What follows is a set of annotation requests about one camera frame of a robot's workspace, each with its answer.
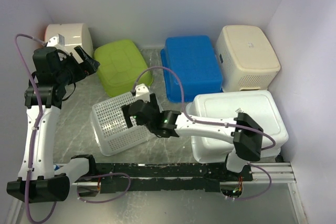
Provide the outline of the clear plastic tray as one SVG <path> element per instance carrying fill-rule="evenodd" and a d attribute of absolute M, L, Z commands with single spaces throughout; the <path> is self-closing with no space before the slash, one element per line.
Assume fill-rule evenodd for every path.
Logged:
<path fill-rule="evenodd" d="M 134 101 L 135 97 L 127 92 L 92 106 L 91 126 L 102 155 L 112 156 L 155 138 L 145 126 L 138 126 L 134 118 L 128 128 L 122 106 Z"/>

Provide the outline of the green plastic basin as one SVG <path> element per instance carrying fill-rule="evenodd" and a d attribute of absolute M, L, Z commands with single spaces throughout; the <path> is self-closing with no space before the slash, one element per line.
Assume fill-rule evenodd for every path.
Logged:
<path fill-rule="evenodd" d="M 130 91 L 140 73 L 148 68 L 139 49 L 129 39 L 97 48 L 94 59 L 100 63 L 97 75 L 110 97 Z"/>

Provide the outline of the blue plastic tray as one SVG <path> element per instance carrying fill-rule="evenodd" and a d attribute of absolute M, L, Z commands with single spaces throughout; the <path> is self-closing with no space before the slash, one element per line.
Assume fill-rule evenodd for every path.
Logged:
<path fill-rule="evenodd" d="M 162 65 L 179 77 L 185 102 L 199 94 L 222 91 L 223 77 L 208 36 L 169 37 L 160 55 Z"/>

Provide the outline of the beige perforated plastic basket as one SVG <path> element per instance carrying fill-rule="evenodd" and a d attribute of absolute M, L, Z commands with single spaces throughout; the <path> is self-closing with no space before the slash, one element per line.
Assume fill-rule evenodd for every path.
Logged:
<path fill-rule="evenodd" d="M 264 32 L 256 26 L 224 26 L 215 44 L 222 90 L 267 90 L 281 69 Z"/>

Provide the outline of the white plastic tub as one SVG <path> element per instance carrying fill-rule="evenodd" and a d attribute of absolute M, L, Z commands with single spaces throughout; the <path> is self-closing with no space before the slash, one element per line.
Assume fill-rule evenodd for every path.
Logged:
<path fill-rule="evenodd" d="M 272 149 L 261 153 L 262 158 L 276 157 L 289 136 L 271 93 L 267 90 L 200 94 L 186 106 L 188 115 L 217 118 L 228 122 L 239 112 L 247 113 L 276 142 Z M 191 137 L 193 156 L 199 163 L 224 162 L 233 144 L 208 137 Z"/>

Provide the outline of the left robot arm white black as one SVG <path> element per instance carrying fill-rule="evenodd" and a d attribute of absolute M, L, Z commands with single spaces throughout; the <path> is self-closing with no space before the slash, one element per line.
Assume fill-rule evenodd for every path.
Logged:
<path fill-rule="evenodd" d="M 22 166 L 15 181 L 8 182 L 9 195 L 23 202 L 64 201 L 73 182 L 80 177 L 90 182 L 98 168 L 92 155 L 77 155 L 59 171 L 54 170 L 53 148 L 62 103 L 68 99 L 66 86 L 75 85 L 97 72 L 99 63 L 81 46 L 74 48 L 82 62 L 56 47 L 36 49 L 25 91 L 27 139 Z"/>

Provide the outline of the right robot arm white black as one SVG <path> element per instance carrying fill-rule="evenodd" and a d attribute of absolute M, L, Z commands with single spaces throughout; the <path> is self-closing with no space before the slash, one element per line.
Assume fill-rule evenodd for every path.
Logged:
<path fill-rule="evenodd" d="M 128 128 L 136 124 L 145 126 L 157 137 L 208 137 L 233 144 L 233 150 L 225 159 L 223 176 L 230 181 L 240 176 L 247 162 L 256 162 L 261 158 L 263 129 L 247 113 L 238 113 L 232 118 L 233 124 L 222 119 L 188 118 L 179 111 L 160 111 L 155 94 L 149 95 L 149 101 L 137 99 L 121 107 Z"/>

